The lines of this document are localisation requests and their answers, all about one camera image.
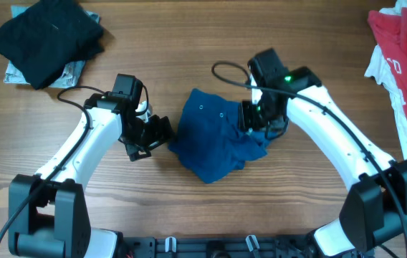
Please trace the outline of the blue t-shirt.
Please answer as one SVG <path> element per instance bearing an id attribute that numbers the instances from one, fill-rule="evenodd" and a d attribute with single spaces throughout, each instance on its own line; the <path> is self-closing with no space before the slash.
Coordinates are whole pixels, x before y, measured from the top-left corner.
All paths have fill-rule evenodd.
<path id="1" fill-rule="evenodd" d="M 204 183 L 216 182 L 234 170 L 242 170 L 247 161 L 265 157 L 268 145 L 277 136 L 241 131 L 238 107 L 237 102 L 198 89 L 191 91 L 183 107 L 176 137 L 168 149 Z"/>

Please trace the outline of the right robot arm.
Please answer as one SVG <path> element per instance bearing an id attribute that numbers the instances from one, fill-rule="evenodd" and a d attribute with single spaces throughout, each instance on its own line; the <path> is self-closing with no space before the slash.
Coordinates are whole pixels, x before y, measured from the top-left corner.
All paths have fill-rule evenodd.
<path id="1" fill-rule="evenodd" d="M 261 92 L 239 109 L 243 130 L 284 131 L 299 126 L 334 165 L 347 197 L 338 218 L 314 230 L 321 257 L 368 252 L 403 235 L 407 256 L 407 160 L 373 144 L 340 110 L 307 67 L 250 64 L 245 87 Z"/>

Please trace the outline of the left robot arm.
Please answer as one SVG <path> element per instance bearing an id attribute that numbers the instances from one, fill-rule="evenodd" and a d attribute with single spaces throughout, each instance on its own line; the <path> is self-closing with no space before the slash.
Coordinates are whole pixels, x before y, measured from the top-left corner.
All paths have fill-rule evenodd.
<path id="1" fill-rule="evenodd" d="M 143 114 L 137 115 L 141 106 Z M 18 257 L 124 257 L 119 231 L 91 226 L 85 189 L 102 157 L 121 141 L 131 161 L 148 158 L 173 135 L 168 117 L 108 93 L 84 104 L 81 120 L 50 161 L 9 186 L 8 248 Z"/>

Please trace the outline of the folded grey patterned cloth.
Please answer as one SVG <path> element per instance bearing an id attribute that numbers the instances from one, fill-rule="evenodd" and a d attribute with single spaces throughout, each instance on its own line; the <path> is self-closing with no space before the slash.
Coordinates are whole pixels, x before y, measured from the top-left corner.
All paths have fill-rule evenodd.
<path id="1" fill-rule="evenodd" d="M 24 13 L 29 6 L 11 6 L 12 18 L 15 18 L 19 14 Z M 91 11 L 85 11 L 86 14 L 95 22 L 100 23 L 100 16 Z M 69 62 L 64 66 L 62 74 L 56 79 L 49 87 L 53 88 L 68 88 L 76 86 L 82 71 L 84 69 L 86 61 Z M 9 61 L 4 77 L 4 83 L 16 84 L 16 85 L 29 85 L 25 80 L 23 74 Z"/>

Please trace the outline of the folded black garment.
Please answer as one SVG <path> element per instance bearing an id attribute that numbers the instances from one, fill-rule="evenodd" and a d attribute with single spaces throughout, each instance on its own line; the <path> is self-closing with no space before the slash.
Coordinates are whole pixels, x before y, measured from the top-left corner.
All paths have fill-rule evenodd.
<path id="1" fill-rule="evenodd" d="M 41 0 L 0 27 L 0 54 L 40 90 L 57 80 L 66 64 L 102 52 L 103 32 L 77 2 Z"/>

